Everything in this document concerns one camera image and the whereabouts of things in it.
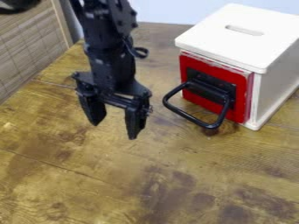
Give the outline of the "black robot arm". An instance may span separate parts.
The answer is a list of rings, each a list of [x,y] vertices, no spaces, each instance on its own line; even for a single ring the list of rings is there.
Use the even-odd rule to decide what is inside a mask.
[[[90,122],[107,116],[107,105],[126,111],[130,139],[146,127],[151,112],[151,90],[137,78],[137,59],[149,50],[134,45],[131,31],[138,27],[137,11],[127,0],[70,0],[85,34],[85,53],[91,70],[77,72],[79,103]]]

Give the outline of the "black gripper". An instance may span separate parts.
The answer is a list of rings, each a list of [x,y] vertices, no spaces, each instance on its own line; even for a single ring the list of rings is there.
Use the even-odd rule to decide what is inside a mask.
[[[85,45],[90,70],[77,72],[79,103],[89,121],[98,126],[107,116],[106,105],[126,110],[126,130],[134,140],[146,127],[151,111],[151,90],[137,80],[137,59],[149,56],[149,50],[126,44],[114,48]]]

